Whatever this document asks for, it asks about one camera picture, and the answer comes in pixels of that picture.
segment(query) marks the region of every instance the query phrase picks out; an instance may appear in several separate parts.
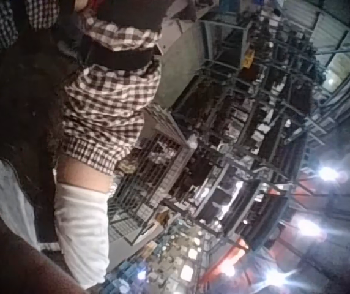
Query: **person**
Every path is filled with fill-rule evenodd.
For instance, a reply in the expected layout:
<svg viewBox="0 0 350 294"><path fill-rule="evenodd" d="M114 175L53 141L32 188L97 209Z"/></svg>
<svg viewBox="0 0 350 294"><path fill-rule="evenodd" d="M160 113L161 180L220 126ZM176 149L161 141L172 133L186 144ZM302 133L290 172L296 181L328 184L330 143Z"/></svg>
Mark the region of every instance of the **person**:
<svg viewBox="0 0 350 294"><path fill-rule="evenodd" d="M85 289L104 281L110 262L106 192L114 166L130 152L143 127L142 108L157 91L160 64L153 48L170 4L171 0L0 0L0 89L5 80L19 91L27 83L18 74L4 77L3 64L12 63L19 72L32 63L31 55L47 54L43 39L51 47L50 29L59 17L78 12L81 20L83 66L62 89L64 138L56 168L54 221L65 262ZM29 57L21 58L26 50ZM59 79L50 84L59 86ZM7 183L4 174L10 179ZM13 167L0 162L0 197L7 203L0 201L0 218L13 234L39 250L32 207L12 174ZM11 185L14 193L8 192Z"/></svg>

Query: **metal bar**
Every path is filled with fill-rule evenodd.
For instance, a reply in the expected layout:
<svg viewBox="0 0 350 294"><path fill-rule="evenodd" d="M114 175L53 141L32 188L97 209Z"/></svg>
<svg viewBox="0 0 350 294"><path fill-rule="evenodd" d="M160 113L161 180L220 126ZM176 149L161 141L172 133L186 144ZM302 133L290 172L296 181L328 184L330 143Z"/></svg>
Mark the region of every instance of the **metal bar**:
<svg viewBox="0 0 350 294"><path fill-rule="evenodd" d="M247 269L244 270L244 275L245 275L245 277L246 277L247 284L248 284L249 286L251 286L252 283L251 283L250 277L249 277L248 274L247 274Z"/></svg>
<svg viewBox="0 0 350 294"><path fill-rule="evenodd" d="M246 135L246 131L250 127L251 121L252 121L252 119L254 117L254 114L255 114L255 111L256 111L257 107L258 107L258 103L256 103L255 100L254 100L254 103L253 103L253 106L251 108L251 111L250 111L250 113L247 116L246 123L244 124L244 127L242 128L242 131L239 134L239 138L237 138L237 140L236 140L236 144L237 145L242 144L243 139L244 139L244 137Z"/></svg>
<svg viewBox="0 0 350 294"><path fill-rule="evenodd" d="M203 21L204 29L206 33L206 42L207 42L207 55L209 59L212 59L213 56L213 43L212 43L212 35L210 30L210 24L208 22Z"/></svg>
<svg viewBox="0 0 350 294"><path fill-rule="evenodd" d="M227 64L227 63L223 63L223 62L221 62L221 61L217 61L217 60L213 60L213 59L207 59L206 61L209 61L209 62L212 62L212 63L216 63L216 64L219 64L219 65L221 65L221 66L225 66L225 67L227 67L227 68L229 68L229 69L233 69L233 70L235 70L235 71L238 71L238 70L239 70L237 67L231 66L231 65L229 65L229 64Z"/></svg>
<svg viewBox="0 0 350 294"><path fill-rule="evenodd" d="M300 196L300 197L309 197L309 196L314 196L314 197L328 197L328 196L344 196L344 197L350 197L350 193L344 193L344 194L339 194L339 193L329 193L329 194L314 194L314 195L309 195L309 194L302 194L302 193L296 193L293 194L293 196Z"/></svg>
<svg viewBox="0 0 350 294"><path fill-rule="evenodd" d="M349 31L345 31L344 34L342 35L341 39L338 41L337 46L335 47L336 50L340 49L342 43L344 42L346 36L348 35ZM332 62L333 58L334 58L335 54L332 54L329 59L326 62L326 67L328 67L330 65L330 63Z"/></svg>
<svg viewBox="0 0 350 294"><path fill-rule="evenodd" d="M214 182L213 186L211 187L209 193L205 196L204 200L202 201L201 204L199 204L198 209L195 211L195 216L197 216L201 210L204 208L205 204L209 201L209 199L211 198L211 196L213 195L214 191L216 190L216 188L218 187L218 185L220 184L220 182L222 181L222 179L225 176L226 171L229 168L229 163L227 163L224 168L222 169L220 175L218 176L218 178L216 179L216 182Z"/></svg>
<svg viewBox="0 0 350 294"><path fill-rule="evenodd" d="M247 27L239 26L237 24L232 24L232 23L225 23L224 21L216 21L216 20L201 20L201 21L203 23L209 23L210 25L226 26L227 28L240 29L242 31L247 29Z"/></svg>
<svg viewBox="0 0 350 294"><path fill-rule="evenodd" d="M234 226L232 227L232 229L229 231L228 235L232 235L235 233L236 228L240 225L240 223L244 220L245 216L248 214L248 212L250 211L251 207L254 204L254 200L256 198L256 196L261 192L261 183L258 185L258 187L256 188L252 198L250 199L250 201L247 203L247 206L244 208L244 210L242 211L242 213L240 214L238 220L236 221L236 223L234 224Z"/></svg>
<svg viewBox="0 0 350 294"><path fill-rule="evenodd" d="M331 51L320 51L316 52L315 55L326 55L326 54L334 54L334 53L350 53L350 49L337 49Z"/></svg>

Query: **rolled-up sleeve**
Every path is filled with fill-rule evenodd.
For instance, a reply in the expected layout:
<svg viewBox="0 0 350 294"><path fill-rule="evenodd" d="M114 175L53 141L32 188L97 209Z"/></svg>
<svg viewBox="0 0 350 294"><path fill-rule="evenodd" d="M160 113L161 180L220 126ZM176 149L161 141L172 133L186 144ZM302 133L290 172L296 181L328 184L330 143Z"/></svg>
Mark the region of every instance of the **rolled-up sleeve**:
<svg viewBox="0 0 350 294"><path fill-rule="evenodd" d="M110 40L106 47L113 51L136 47L125 46L125 43L149 48L151 44L146 42L158 39L146 38L147 34L133 28L120 30L114 24L105 26L101 22L95 26L93 17L83 19L90 24L86 26L90 29L86 34L100 42ZM128 34L119 33L125 29ZM103 37L103 32L111 37ZM138 38L143 36L144 42L139 42ZM156 60L134 71L109 70L96 64L85 68L65 87L64 153L102 173L111 174L116 162L135 144L144 125L140 111L154 98L159 82L160 64Z"/></svg>

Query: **wire cage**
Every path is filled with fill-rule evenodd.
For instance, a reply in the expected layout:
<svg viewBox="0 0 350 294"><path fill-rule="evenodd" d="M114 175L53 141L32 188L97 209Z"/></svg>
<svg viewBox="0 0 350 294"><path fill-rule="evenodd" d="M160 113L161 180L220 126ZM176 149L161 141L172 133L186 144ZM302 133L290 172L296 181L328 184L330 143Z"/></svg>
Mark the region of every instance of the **wire cage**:
<svg viewBox="0 0 350 294"><path fill-rule="evenodd" d="M116 168L117 183L108 202L110 241L137 232L125 238L133 244L145 232L190 155L166 111L153 104L145 119L137 145Z"/></svg>

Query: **dark fabric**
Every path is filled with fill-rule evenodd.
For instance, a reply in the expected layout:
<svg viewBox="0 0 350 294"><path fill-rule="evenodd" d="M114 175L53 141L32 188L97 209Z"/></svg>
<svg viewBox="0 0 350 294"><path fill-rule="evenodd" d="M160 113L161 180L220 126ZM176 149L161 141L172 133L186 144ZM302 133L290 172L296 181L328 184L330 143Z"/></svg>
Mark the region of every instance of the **dark fabric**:
<svg viewBox="0 0 350 294"><path fill-rule="evenodd" d="M76 0L61 0L59 1L59 16L63 17L66 15L71 15L75 11Z"/></svg>
<svg viewBox="0 0 350 294"><path fill-rule="evenodd" d="M26 10L26 1L11 1L10 5L13 11L13 21L18 33L21 33L28 25L28 14Z"/></svg>
<svg viewBox="0 0 350 294"><path fill-rule="evenodd" d="M98 8L97 18L121 27L159 31L173 0L106 0Z"/></svg>
<svg viewBox="0 0 350 294"><path fill-rule="evenodd" d="M89 36L84 36L81 55L87 66L98 64L111 70L137 70L152 61L153 49L115 52L94 42Z"/></svg>

